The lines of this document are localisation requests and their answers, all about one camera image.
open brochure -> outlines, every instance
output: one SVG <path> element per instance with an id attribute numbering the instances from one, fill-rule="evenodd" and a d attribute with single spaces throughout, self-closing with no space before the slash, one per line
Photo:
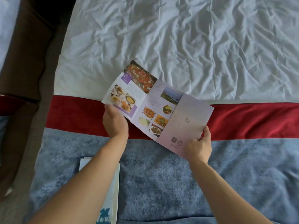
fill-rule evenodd
<path id="1" fill-rule="evenodd" d="M 102 102 L 151 139 L 184 157 L 184 146 L 199 139 L 214 108 L 162 82 L 135 61 L 110 86 Z"/>
<path id="2" fill-rule="evenodd" d="M 80 159 L 79 171 L 91 160 L 91 157 Z M 119 186 L 119 168 L 118 164 L 113 180 L 110 184 L 105 201 L 100 210 L 96 224 L 116 224 L 117 208 L 118 208 L 118 186 Z"/>

person's left hand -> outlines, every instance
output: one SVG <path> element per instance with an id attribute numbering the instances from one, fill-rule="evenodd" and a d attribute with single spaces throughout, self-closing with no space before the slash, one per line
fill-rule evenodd
<path id="1" fill-rule="evenodd" d="M 110 138 L 121 136 L 128 139 L 129 136 L 129 126 L 128 122 L 123 117 L 118 109 L 113 105 L 106 104 L 105 112 L 103 115 L 103 125 L 109 134 Z"/>

purple label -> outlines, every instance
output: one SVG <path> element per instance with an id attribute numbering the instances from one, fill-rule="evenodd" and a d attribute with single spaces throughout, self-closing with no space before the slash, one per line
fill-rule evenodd
<path id="1" fill-rule="evenodd" d="M 125 74 L 121 77 L 121 79 L 122 79 L 125 83 L 127 83 L 127 84 L 129 84 L 129 82 L 131 81 L 132 78 L 133 78 L 133 77 L 132 77 L 131 75 L 127 74 L 127 73 L 125 73 Z"/>

forearm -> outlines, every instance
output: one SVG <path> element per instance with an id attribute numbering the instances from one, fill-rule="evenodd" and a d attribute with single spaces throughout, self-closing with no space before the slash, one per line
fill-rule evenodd
<path id="1" fill-rule="evenodd" d="M 30 224 L 95 223 L 127 143 L 115 137 L 31 220 Z"/>
<path id="2" fill-rule="evenodd" d="M 241 198 L 208 164 L 195 161 L 190 169 L 219 224 L 272 223 Z"/>

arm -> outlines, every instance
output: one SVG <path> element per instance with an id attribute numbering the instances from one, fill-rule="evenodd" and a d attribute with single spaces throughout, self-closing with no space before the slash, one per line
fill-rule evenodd
<path id="1" fill-rule="evenodd" d="M 185 152 L 192 174 L 218 223 L 272 223 L 207 164 L 212 152 L 211 133 L 207 126 L 204 128 L 204 138 L 191 140 Z"/>
<path id="2" fill-rule="evenodd" d="M 115 107 L 105 105 L 103 124 L 109 141 L 29 224 L 96 222 L 128 140 L 128 123 Z"/>

